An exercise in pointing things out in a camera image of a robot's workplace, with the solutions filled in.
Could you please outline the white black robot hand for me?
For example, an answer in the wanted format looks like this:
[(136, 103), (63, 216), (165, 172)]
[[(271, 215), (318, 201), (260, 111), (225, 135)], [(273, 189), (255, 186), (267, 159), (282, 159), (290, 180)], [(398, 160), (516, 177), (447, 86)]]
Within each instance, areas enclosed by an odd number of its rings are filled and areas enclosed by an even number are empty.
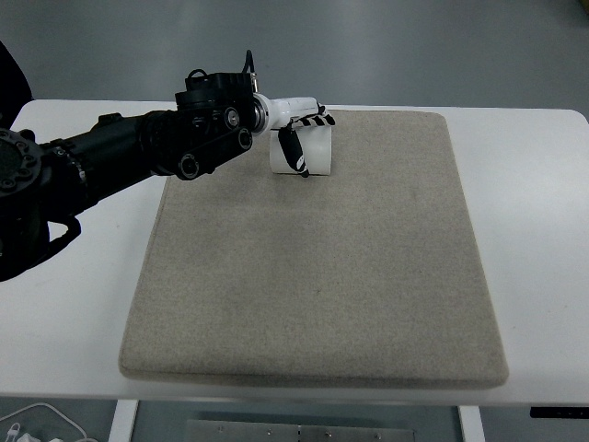
[(328, 176), (335, 119), (311, 97), (268, 99), (260, 103), (261, 132), (270, 137), (270, 167), (276, 174)]

